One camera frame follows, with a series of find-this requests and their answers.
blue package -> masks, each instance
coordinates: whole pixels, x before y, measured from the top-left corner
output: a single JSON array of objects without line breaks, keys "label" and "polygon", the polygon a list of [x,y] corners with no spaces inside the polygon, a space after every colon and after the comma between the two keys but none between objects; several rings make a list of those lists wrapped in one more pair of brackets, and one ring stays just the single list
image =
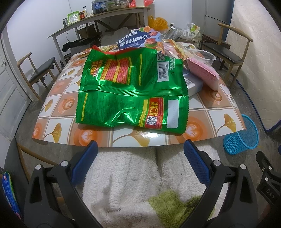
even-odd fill
[{"label": "blue package", "polygon": [[2,187],[4,190],[4,194],[6,196],[6,200],[8,201],[10,207],[15,212],[15,214],[21,219],[21,211],[19,210],[19,206],[17,204],[17,200],[15,197],[11,176],[8,171],[4,172],[2,178]]},{"label": "blue package", "polygon": [[149,26],[131,30],[129,34],[124,36],[117,42],[119,50],[129,47],[147,47],[164,51],[163,43],[161,42],[162,34],[155,31]]}]

blue trash can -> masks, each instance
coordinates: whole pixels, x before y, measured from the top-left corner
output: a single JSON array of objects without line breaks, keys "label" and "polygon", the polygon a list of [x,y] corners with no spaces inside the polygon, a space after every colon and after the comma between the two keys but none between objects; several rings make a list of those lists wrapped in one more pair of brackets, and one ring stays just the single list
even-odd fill
[{"label": "blue trash can", "polygon": [[247,130],[228,134],[223,139],[225,151],[231,155],[238,154],[247,149],[254,149],[259,143],[258,129],[250,117],[242,114]]}]

hexagon pattern fabric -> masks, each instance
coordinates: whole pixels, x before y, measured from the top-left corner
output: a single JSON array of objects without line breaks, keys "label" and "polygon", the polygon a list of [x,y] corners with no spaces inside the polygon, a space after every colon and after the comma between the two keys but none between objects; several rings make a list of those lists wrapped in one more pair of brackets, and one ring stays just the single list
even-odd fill
[{"label": "hexagon pattern fabric", "polygon": [[[238,80],[270,130],[281,119],[281,32],[258,0],[235,0],[231,25],[253,39]],[[226,42],[241,58],[247,41],[229,30]]]}]

pink sponge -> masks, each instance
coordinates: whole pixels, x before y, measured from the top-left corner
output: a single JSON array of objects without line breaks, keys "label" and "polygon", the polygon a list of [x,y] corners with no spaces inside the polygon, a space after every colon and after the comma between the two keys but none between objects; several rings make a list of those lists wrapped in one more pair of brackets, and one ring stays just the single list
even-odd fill
[{"label": "pink sponge", "polygon": [[195,58],[188,58],[187,64],[191,73],[201,78],[212,90],[219,89],[219,74],[214,68]]}]

red plastic bag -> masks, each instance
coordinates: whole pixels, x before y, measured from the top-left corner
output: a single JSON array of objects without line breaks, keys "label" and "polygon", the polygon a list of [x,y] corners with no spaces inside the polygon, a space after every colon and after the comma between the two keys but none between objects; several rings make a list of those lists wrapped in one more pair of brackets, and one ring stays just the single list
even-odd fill
[{"label": "red plastic bag", "polygon": [[[144,0],[144,6],[149,6],[150,4],[153,3],[153,0]],[[132,7],[136,7],[136,1],[133,0],[131,3],[130,3],[130,8]]]}]

